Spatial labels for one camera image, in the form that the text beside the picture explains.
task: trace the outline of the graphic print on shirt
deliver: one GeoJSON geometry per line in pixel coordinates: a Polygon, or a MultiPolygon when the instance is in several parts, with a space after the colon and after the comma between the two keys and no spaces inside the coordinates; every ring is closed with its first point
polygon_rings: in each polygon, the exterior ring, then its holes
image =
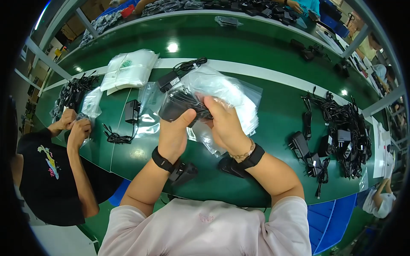
{"type": "Polygon", "coordinates": [[[52,152],[50,152],[49,148],[44,147],[43,145],[40,145],[37,148],[37,151],[38,152],[44,151],[44,153],[47,155],[46,161],[47,161],[48,166],[50,167],[48,169],[48,171],[50,172],[50,176],[55,177],[56,179],[58,179],[59,178],[58,172],[57,172],[58,167],[55,166],[55,161],[52,158],[52,152]]]}

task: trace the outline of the black t-shirt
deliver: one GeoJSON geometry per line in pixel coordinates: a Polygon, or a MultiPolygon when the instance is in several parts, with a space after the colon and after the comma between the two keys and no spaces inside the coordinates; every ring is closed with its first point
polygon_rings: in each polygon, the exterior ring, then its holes
{"type": "MultiPolygon", "coordinates": [[[[74,226],[85,223],[67,149],[51,142],[51,132],[23,135],[17,153],[24,157],[20,192],[33,213],[45,223],[74,226]]],[[[123,178],[81,157],[97,203],[110,198],[123,178]]]]}

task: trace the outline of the label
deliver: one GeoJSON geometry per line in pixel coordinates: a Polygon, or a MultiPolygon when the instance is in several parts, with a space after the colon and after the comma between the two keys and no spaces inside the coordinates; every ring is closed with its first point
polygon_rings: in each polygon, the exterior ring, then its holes
{"type": "Polygon", "coordinates": [[[134,120],[138,120],[138,112],[134,110],[134,116],[132,117],[134,120]]]}
{"type": "Polygon", "coordinates": [[[299,149],[295,149],[295,153],[296,153],[296,156],[298,157],[298,158],[302,158],[302,154],[301,154],[301,152],[300,152],[300,150],[299,149]]]}
{"type": "Polygon", "coordinates": [[[179,77],[175,77],[174,80],[172,80],[171,82],[169,82],[171,84],[171,86],[174,86],[176,83],[178,83],[180,81],[179,77]]]}

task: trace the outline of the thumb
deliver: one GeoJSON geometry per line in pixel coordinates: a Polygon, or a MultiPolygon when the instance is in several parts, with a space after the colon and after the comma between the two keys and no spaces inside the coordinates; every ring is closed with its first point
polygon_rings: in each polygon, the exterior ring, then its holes
{"type": "Polygon", "coordinates": [[[177,123],[179,127],[186,128],[196,117],[196,112],[194,109],[188,109],[182,115],[178,117],[174,123],[177,123]]]}
{"type": "Polygon", "coordinates": [[[222,113],[226,112],[223,105],[220,102],[217,102],[211,96],[205,96],[204,104],[209,109],[209,112],[211,112],[211,115],[214,117],[220,116],[222,113]]]}

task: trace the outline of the bracelet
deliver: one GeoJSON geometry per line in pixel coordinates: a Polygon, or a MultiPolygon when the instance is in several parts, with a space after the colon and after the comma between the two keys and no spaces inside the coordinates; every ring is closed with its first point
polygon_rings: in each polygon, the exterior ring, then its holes
{"type": "Polygon", "coordinates": [[[253,139],[251,139],[251,138],[249,138],[249,139],[251,140],[252,145],[251,145],[251,149],[248,153],[245,153],[243,155],[238,155],[238,156],[233,156],[233,155],[229,154],[229,156],[232,157],[232,158],[237,158],[237,159],[245,158],[245,157],[250,156],[252,154],[252,152],[255,150],[255,142],[253,142],[253,139]]]}

